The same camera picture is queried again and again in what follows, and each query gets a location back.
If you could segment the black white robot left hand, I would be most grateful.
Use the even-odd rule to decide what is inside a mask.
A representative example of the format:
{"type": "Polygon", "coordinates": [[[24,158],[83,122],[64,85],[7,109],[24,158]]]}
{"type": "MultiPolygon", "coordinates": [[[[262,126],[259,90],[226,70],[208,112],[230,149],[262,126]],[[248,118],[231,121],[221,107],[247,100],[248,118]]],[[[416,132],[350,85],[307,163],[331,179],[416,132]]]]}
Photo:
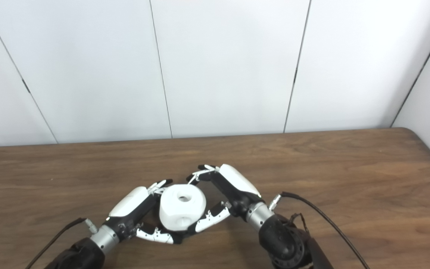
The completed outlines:
{"type": "Polygon", "coordinates": [[[149,187],[140,186],[126,195],[109,213],[103,225],[113,237],[123,242],[133,237],[166,244],[181,244],[183,237],[163,228],[161,224],[143,223],[142,219],[160,203],[160,198],[172,179],[163,179],[149,187]]]}

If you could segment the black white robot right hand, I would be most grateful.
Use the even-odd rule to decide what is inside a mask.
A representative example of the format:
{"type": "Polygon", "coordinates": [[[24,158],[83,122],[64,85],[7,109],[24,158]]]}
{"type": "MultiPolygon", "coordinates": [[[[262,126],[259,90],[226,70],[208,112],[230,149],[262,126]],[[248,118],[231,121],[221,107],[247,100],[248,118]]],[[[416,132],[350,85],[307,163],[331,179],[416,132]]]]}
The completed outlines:
{"type": "Polygon", "coordinates": [[[257,232],[265,221],[273,216],[256,187],[229,164],[220,167],[200,165],[189,175],[188,184],[211,182],[226,198],[213,206],[198,221],[189,226],[187,233],[194,235],[225,220],[229,216],[240,217],[257,232]]]}

